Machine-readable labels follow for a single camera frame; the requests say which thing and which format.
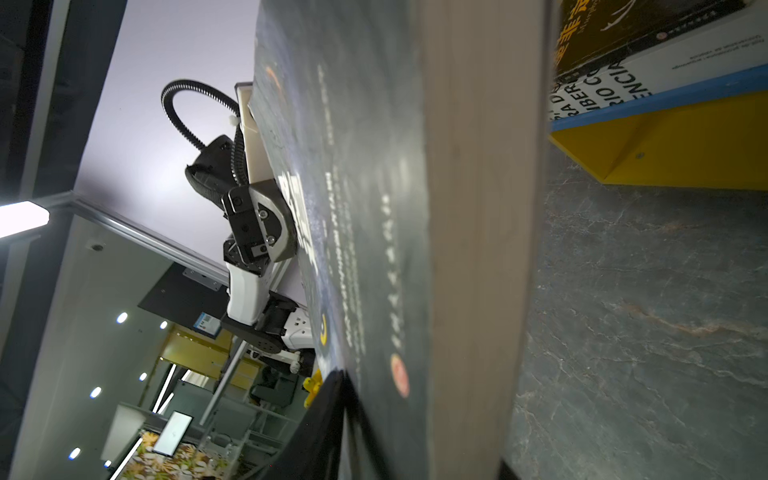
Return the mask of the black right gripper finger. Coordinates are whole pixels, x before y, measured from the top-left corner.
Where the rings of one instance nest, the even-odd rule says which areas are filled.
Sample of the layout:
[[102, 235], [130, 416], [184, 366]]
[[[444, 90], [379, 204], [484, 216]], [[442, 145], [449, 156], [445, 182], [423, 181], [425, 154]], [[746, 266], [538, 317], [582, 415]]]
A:
[[338, 479], [348, 417], [354, 405], [352, 382], [333, 370], [293, 436], [263, 474], [264, 479]]

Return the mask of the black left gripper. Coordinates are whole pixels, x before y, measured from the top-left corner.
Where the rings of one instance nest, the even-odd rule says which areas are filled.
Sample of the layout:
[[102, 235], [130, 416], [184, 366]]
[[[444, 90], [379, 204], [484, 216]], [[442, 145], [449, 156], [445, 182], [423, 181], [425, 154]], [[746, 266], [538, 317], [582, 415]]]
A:
[[231, 234], [223, 244], [227, 264], [257, 276], [296, 255], [293, 215], [277, 182], [238, 184], [232, 173], [235, 143], [221, 135], [199, 148], [185, 177], [200, 196], [222, 210]]

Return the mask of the dark book white characters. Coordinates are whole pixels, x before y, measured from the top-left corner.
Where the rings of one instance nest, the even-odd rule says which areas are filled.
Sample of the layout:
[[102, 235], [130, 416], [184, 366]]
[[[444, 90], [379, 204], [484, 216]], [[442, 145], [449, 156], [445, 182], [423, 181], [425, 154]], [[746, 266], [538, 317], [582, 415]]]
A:
[[544, 183], [548, 1], [264, 1], [251, 110], [293, 212], [341, 479], [495, 479]]

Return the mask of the black book yellow characters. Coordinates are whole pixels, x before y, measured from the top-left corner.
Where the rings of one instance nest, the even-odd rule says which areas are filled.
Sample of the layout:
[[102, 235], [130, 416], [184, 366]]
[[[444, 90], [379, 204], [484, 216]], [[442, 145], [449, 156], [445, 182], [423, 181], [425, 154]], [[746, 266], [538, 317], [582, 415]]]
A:
[[559, 1], [554, 81], [573, 82], [748, 5], [741, 0]]

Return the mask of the white book black text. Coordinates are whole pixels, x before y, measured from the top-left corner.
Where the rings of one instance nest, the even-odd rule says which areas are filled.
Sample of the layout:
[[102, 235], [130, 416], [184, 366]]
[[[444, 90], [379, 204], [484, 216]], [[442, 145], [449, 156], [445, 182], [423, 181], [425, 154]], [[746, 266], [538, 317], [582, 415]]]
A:
[[568, 119], [766, 63], [767, 4], [756, 2], [556, 87], [548, 119]]

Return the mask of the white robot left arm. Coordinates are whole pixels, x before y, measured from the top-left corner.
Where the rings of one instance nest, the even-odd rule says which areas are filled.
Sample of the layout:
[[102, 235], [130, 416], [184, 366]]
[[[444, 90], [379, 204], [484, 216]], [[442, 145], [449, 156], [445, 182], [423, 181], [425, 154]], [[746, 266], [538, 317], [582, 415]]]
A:
[[245, 142], [222, 135], [185, 168], [188, 183], [222, 212], [232, 233], [223, 244], [228, 304], [223, 325], [282, 373], [310, 376], [315, 362], [308, 314], [278, 293], [280, 272], [297, 253], [292, 212], [273, 179], [248, 182]]

